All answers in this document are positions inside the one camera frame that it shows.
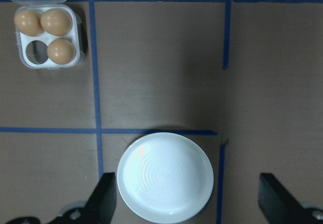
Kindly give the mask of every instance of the plastic egg carton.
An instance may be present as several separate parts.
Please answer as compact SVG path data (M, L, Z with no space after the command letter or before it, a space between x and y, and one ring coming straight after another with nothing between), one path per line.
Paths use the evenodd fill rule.
M66 11L72 19L72 29L71 31L64 36L54 36L44 31L39 36L27 36L21 33L18 29L16 29L16 38L17 45L19 49L19 56L24 65L32 69L59 69L59 68L69 68L77 64L78 62L84 59L84 52L82 49L82 40L81 40L81 20L80 18L66 5L55 5L55 6L24 6L19 8L17 12L29 9L38 12L42 15L45 11L49 9L61 9ZM47 60L43 62L43 60L38 60L39 56L45 57L47 55L47 47L37 47L33 42L40 41L43 42L46 46L48 46L52 41L58 38L67 39L75 47L75 56L74 58L67 64L59 65L54 63L50 58L47 57Z

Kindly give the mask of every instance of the brown egg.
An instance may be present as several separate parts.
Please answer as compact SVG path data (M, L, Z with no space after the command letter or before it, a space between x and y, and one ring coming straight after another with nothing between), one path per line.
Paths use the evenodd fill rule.
M75 47L69 40L59 38L48 45L47 55L56 64L68 64L75 57Z
M40 24L40 15L34 10L21 10L14 18L18 30L27 36L39 36L44 32Z
M62 9L50 9L41 15L41 26L49 34L54 36L65 36L72 29L70 15Z

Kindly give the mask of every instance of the ceramic plate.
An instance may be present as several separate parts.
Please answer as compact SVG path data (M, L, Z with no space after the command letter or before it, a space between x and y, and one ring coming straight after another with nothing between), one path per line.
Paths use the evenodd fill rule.
M117 182L122 198L140 217L177 223L199 213L213 190L213 170L203 150L173 133L154 133L122 155Z

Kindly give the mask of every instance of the grid line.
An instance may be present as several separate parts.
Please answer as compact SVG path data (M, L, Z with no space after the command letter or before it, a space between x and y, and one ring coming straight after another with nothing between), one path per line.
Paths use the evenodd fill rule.
M99 90L99 76L98 76L97 47L96 47L95 0L89 0L89 14L90 14L94 106L95 106L97 166L98 166L98 176L100 179L101 176L103 175L104 170L103 170L103 153L102 153L100 90Z

